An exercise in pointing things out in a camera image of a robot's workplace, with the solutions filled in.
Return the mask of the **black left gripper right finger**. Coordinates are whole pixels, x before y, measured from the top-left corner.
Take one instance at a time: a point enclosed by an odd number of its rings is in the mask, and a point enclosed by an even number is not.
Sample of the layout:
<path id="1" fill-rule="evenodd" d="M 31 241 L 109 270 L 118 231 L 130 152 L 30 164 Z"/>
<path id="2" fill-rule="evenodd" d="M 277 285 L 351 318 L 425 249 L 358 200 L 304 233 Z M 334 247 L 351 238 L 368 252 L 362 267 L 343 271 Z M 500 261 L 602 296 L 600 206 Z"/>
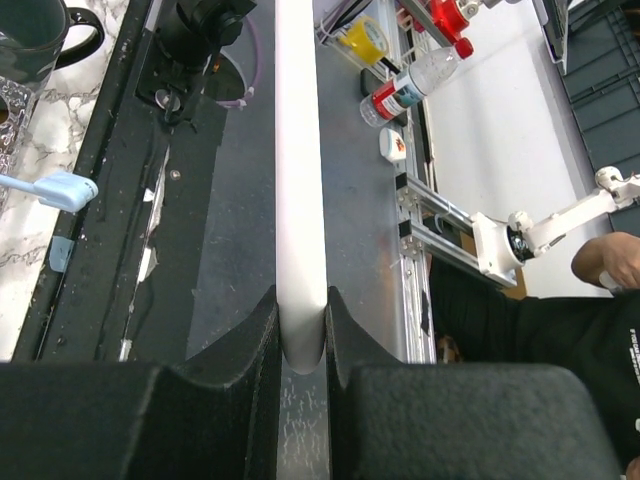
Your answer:
<path id="1" fill-rule="evenodd" d="M 325 313 L 335 479 L 615 479 L 582 383 L 548 365 L 408 364 L 331 288 Z"/>

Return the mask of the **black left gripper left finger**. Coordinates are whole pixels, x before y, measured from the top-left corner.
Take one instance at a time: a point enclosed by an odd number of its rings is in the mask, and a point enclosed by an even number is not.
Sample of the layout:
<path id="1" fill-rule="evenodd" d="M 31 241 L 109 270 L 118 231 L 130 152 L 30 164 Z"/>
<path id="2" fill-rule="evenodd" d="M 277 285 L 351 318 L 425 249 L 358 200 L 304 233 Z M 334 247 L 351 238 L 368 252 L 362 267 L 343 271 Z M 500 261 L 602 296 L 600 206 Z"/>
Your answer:
<path id="1" fill-rule="evenodd" d="M 272 479 L 280 408 L 278 307 L 189 360 L 5 364 L 5 479 Z"/>

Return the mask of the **white pink toothbrush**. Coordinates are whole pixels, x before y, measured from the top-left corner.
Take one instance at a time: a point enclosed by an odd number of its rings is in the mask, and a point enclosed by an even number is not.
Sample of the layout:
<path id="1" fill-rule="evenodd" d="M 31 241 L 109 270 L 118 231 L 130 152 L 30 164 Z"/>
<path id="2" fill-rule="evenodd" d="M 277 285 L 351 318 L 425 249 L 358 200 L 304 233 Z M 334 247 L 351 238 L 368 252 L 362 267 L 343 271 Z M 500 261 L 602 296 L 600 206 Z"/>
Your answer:
<path id="1" fill-rule="evenodd" d="M 275 4 L 276 297 L 281 345 L 295 372 L 324 350 L 325 224 L 313 4 Z"/>

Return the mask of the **dark green ceramic mug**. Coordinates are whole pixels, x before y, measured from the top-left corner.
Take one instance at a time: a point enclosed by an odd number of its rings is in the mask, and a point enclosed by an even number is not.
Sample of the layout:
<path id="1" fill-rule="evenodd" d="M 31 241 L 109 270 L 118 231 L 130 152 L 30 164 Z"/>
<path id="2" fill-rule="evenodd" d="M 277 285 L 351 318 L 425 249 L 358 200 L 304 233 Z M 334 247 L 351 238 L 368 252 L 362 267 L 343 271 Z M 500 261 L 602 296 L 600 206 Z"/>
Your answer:
<path id="1" fill-rule="evenodd" d="M 88 27 L 81 43 L 64 48 L 69 31 Z M 39 94 L 51 74 L 87 59 L 106 34 L 92 11 L 61 0 L 5 0 L 1 3 L 1 75 Z"/>

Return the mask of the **person's hand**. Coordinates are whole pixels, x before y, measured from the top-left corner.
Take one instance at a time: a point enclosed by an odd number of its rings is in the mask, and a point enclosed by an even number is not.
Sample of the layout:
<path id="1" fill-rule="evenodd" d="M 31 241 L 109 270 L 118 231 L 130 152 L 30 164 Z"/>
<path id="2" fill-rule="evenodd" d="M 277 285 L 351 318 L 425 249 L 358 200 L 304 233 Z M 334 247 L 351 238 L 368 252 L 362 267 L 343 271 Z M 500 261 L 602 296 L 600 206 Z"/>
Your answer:
<path id="1" fill-rule="evenodd" d="M 639 238 L 613 232 L 588 240 L 571 262 L 573 274 L 585 283 L 603 287 L 600 276 L 606 272 L 624 289 L 639 288 Z"/>

